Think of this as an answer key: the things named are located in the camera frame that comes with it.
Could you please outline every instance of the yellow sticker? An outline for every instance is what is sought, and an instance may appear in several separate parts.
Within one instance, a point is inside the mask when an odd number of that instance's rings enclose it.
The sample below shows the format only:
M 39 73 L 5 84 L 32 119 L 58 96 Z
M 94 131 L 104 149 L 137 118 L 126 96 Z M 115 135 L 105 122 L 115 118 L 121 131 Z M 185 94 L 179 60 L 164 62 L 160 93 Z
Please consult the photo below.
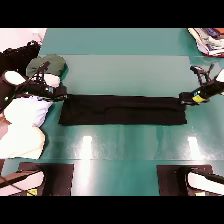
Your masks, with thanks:
M 205 101 L 205 99 L 201 98 L 199 95 L 194 96 L 192 99 L 197 103 L 201 103 L 201 102 Z
M 30 189 L 30 190 L 27 191 L 27 195 L 26 196 L 33 196 L 33 195 L 37 196 L 37 189 Z
M 205 196 L 205 192 L 198 192 L 198 193 L 195 193 L 196 196 Z

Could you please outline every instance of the green table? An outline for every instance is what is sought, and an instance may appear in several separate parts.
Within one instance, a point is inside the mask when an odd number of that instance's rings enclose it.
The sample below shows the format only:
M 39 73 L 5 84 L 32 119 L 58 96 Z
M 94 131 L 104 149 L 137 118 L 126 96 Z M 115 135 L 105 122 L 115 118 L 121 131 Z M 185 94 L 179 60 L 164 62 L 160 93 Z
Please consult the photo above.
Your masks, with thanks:
M 65 58 L 69 70 L 63 83 L 72 94 L 177 97 L 198 86 L 191 65 L 214 63 L 212 76 L 224 67 L 222 59 L 198 56 L 182 28 L 48 29 L 40 55 L 49 53 Z M 158 164 L 205 163 L 224 175 L 223 100 L 215 96 L 189 107 L 188 124 L 172 127 L 63 127 L 62 103 L 56 103 L 41 128 L 46 144 L 40 162 L 75 164 L 72 195 L 158 195 Z M 25 160 L 7 160 L 3 174 L 20 161 Z

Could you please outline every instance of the folded black fabric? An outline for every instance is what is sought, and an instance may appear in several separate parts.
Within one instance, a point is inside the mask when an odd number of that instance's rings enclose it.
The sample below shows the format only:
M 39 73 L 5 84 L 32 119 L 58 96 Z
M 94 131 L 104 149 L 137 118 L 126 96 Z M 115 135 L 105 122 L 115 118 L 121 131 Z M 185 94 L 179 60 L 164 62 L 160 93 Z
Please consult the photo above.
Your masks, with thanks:
M 186 124 L 185 106 L 178 98 L 69 95 L 59 124 Z

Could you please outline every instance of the dark green cloth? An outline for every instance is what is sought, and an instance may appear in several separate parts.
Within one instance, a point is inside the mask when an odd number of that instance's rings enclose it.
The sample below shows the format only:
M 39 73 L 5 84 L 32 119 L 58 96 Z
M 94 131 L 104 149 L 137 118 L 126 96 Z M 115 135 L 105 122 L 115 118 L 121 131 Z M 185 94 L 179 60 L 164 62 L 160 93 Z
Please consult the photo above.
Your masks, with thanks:
M 58 56 L 56 54 L 48 54 L 42 58 L 38 56 L 37 58 L 33 59 L 27 66 L 26 75 L 28 77 L 34 75 L 37 68 L 46 61 L 50 62 L 46 73 L 50 73 L 56 76 L 62 75 L 66 66 L 66 62 L 63 57 Z

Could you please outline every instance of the cable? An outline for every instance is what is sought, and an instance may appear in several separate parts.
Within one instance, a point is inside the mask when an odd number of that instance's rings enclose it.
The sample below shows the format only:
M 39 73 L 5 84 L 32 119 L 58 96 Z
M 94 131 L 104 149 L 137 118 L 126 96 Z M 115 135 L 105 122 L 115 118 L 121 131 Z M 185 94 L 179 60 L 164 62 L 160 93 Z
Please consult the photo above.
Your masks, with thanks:
M 4 178 L 4 177 L 1 176 L 1 175 L 0 175 L 0 178 L 1 178 L 1 179 L 2 179 L 8 186 L 12 186 L 12 187 L 16 188 L 16 189 L 19 190 L 19 191 L 26 191 L 26 190 L 23 190 L 23 189 L 21 189 L 21 188 L 15 186 L 14 184 L 10 184 L 10 183 L 7 181 L 7 179 Z

